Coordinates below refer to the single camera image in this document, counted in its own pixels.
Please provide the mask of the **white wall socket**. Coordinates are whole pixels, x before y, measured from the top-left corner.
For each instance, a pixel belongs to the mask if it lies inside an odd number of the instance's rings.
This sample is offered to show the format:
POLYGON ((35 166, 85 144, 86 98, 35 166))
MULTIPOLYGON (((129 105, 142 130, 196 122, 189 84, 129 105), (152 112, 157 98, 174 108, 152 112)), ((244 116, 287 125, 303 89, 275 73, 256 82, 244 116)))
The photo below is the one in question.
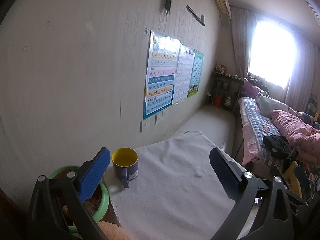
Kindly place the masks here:
POLYGON ((163 118, 163 111, 160 111, 155 116, 155 124, 159 124, 162 121, 163 118))

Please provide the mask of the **white chart poster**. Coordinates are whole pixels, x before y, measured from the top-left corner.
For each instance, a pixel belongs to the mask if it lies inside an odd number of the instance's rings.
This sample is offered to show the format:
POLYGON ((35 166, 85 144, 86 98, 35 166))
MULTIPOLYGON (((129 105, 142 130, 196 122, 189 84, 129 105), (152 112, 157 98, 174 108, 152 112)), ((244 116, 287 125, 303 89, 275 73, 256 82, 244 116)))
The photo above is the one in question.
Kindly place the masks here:
POLYGON ((174 82, 173 105, 184 100, 188 95, 194 55, 195 50, 193 48, 181 45, 174 82))

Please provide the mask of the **left fuzzy tan sleeve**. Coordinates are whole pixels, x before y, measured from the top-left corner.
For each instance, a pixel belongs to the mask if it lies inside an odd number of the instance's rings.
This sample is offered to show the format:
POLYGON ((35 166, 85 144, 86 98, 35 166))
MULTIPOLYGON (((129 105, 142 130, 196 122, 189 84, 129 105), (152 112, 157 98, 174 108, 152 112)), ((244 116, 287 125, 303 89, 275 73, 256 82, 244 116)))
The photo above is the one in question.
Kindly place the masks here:
POLYGON ((98 222, 98 225, 108 239, 131 240, 121 226, 105 221, 98 222))

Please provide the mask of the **navy yellow mug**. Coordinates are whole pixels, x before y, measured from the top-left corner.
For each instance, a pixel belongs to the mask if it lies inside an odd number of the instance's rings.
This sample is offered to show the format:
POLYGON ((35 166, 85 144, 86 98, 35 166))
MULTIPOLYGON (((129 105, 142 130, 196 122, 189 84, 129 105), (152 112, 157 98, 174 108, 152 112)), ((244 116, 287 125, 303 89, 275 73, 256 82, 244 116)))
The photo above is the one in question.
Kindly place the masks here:
POLYGON ((131 148, 120 148, 111 156, 114 175, 122 182, 125 189, 129 188, 129 182, 138 176, 138 153, 131 148))

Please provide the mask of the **blue pinyin wall poster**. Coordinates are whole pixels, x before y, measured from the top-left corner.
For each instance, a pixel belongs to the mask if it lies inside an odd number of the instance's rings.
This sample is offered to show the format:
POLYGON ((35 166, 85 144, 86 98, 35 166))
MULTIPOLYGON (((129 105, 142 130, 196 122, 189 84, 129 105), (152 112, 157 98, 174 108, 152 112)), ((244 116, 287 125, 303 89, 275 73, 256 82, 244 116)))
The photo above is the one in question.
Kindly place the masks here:
POLYGON ((144 119, 172 105, 180 47, 179 40, 153 30, 150 31, 144 119))

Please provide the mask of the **black clothing on bed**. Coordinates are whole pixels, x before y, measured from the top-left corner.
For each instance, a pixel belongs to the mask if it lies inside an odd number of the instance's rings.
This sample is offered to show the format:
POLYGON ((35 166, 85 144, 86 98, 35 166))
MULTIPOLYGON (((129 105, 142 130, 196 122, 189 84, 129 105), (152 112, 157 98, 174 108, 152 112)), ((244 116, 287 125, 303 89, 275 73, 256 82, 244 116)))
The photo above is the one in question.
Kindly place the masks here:
POLYGON ((263 143, 272 157, 280 160, 294 159, 298 157, 298 151, 289 145, 284 136, 264 136, 263 143))

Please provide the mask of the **light window curtain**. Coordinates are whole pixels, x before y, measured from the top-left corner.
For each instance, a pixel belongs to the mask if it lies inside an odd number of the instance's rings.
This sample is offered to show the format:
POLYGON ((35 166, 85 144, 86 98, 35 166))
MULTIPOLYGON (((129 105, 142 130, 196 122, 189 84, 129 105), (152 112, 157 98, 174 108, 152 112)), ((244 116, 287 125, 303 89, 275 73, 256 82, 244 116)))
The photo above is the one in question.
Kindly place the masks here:
POLYGON ((247 76, 251 46, 258 15, 250 10, 231 7, 231 35, 236 67, 242 78, 247 76))

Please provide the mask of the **pink quilt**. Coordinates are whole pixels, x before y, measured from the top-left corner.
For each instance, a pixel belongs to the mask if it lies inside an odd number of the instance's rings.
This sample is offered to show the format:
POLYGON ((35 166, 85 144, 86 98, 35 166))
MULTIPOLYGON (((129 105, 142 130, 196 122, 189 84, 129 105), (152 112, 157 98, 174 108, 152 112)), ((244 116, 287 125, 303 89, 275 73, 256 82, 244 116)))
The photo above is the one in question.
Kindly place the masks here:
POLYGON ((280 134, 298 151, 300 159, 319 165, 319 130, 285 111, 273 110, 271 118, 280 134))

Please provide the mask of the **green red trash bin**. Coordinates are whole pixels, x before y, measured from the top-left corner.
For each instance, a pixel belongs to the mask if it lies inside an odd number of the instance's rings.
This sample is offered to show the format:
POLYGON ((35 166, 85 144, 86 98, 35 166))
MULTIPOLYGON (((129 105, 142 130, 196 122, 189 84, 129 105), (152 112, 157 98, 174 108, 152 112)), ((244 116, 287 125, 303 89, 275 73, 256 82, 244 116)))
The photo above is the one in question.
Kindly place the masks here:
MULTIPOLYGON (((55 170, 48 179, 58 179, 66 175, 70 171, 77 171, 80 167, 79 166, 63 166, 55 170)), ((84 201, 85 208, 90 212, 96 222, 102 220, 104 215, 108 210, 109 205, 109 193, 107 187, 104 185, 102 181, 100 181, 99 185, 95 189, 91 198, 86 199, 84 201)), ((69 230, 71 233, 78 233, 78 230, 74 224, 73 218, 71 217, 68 207, 66 205, 66 201, 64 199, 60 200, 60 204, 62 205, 62 214, 69 226, 69 230)))

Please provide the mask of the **bed with plaid sheet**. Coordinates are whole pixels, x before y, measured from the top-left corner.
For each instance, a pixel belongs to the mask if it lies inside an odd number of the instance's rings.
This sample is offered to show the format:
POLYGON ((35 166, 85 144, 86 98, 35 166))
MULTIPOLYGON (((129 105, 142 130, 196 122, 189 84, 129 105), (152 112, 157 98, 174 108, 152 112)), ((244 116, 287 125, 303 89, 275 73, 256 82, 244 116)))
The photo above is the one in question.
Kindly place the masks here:
MULTIPOLYGON (((277 166, 278 168, 282 168, 286 159, 280 160, 272 157, 263 143, 264 136, 282 136, 272 122, 271 112, 273 110, 291 113, 303 120, 306 124, 319 130, 319 123, 315 122, 313 117, 305 112, 296 112, 285 103, 271 98, 268 90, 259 85, 257 80, 252 77, 245 78, 241 93, 242 95, 238 103, 244 143, 243 165, 263 163, 268 167, 277 166)), ((312 164, 300 159, 299 155, 294 159, 312 164)))

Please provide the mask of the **white wall switch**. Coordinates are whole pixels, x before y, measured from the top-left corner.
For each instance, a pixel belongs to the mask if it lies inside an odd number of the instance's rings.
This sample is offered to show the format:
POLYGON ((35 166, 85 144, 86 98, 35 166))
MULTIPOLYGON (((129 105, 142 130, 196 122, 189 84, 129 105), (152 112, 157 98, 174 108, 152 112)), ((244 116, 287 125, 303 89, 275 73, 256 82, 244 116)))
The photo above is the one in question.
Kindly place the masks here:
POLYGON ((139 132, 142 133, 148 129, 150 126, 150 119, 144 119, 140 122, 139 132))

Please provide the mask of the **dark bedside shelf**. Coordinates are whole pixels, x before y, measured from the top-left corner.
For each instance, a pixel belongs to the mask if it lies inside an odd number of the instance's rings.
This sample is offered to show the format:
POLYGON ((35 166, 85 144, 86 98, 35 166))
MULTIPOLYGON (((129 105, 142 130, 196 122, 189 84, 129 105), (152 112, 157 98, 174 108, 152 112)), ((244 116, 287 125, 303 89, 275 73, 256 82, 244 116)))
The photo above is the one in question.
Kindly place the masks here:
POLYGON ((205 104, 235 115, 244 79, 227 73, 227 67, 216 65, 210 75, 205 104))

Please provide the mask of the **green cartoon poster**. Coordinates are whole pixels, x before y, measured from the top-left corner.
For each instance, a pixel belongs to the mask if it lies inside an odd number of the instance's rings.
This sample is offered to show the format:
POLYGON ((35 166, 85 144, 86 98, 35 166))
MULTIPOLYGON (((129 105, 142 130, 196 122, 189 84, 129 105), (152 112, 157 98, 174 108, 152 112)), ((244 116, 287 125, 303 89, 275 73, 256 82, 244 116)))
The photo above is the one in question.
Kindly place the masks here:
POLYGON ((200 85, 201 72, 203 66, 204 54, 200 51, 195 51, 193 69, 191 72, 190 84, 187 97, 197 94, 200 85))

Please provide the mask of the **white table cloth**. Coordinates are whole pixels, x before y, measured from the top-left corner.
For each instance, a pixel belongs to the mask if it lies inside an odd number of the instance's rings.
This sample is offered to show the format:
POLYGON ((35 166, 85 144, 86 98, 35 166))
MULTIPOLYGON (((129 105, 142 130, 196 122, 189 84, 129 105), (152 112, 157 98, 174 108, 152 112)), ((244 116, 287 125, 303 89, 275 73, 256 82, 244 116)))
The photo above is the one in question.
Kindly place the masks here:
POLYGON ((131 239, 211 239, 235 205, 209 162, 199 131, 137 148, 138 176, 123 187, 109 167, 104 181, 131 239))

